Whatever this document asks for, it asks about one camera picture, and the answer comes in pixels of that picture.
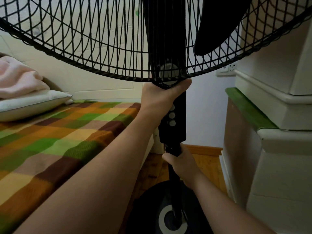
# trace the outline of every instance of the plaid blanket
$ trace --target plaid blanket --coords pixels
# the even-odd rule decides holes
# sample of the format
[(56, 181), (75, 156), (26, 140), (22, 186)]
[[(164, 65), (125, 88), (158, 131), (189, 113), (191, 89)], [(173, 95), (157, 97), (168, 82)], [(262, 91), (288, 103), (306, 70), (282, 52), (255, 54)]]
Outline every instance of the plaid blanket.
[(139, 103), (81, 101), (0, 123), (0, 234), (12, 233), (135, 118)]

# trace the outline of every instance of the fan guard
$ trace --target fan guard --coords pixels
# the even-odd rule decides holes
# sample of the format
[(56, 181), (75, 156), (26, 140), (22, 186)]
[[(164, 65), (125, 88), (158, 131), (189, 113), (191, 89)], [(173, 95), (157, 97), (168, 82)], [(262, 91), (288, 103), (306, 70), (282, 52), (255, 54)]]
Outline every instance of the fan guard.
[[(311, 4), (252, 0), (227, 40), (196, 56), (202, 0), (186, 0), (183, 77), (216, 70), (267, 46), (309, 19)], [(152, 80), (142, 0), (0, 0), (0, 17), (2, 30), (71, 65), (113, 78)]]

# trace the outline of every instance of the electrical outlet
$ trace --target electrical outlet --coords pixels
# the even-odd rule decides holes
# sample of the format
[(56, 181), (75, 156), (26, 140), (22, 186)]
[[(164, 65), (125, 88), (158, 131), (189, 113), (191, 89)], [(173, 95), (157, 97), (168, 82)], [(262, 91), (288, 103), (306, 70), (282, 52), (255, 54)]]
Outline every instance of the electrical outlet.
[(224, 66), (216, 70), (216, 76), (235, 76), (234, 70), (237, 68), (237, 63)]

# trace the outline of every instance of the pink blanket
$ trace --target pink blanket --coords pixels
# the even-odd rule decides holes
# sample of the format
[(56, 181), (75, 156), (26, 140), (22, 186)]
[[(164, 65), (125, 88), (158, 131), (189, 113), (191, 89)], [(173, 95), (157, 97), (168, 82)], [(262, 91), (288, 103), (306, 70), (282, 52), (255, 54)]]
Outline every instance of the pink blanket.
[(0, 58), (0, 98), (15, 98), (35, 90), (50, 89), (34, 69), (13, 57)]

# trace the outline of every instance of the wooden floor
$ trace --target wooden floor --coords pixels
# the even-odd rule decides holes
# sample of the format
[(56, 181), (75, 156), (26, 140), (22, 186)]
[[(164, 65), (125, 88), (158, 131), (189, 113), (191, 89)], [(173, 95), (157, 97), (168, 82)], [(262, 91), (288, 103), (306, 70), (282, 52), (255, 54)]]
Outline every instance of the wooden floor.
[[(197, 165), (209, 180), (227, 194), (219, 156), (198, 154), (193, 154), (193, 156)], [(133, 207), (133, 201), (138, 199), (148, 188), (167, 180), (169, 180), (168, 163), (163, 161), (161, 154), (150, 153), (138, 175), (119, 234), (124, 234), (126, 223)]]

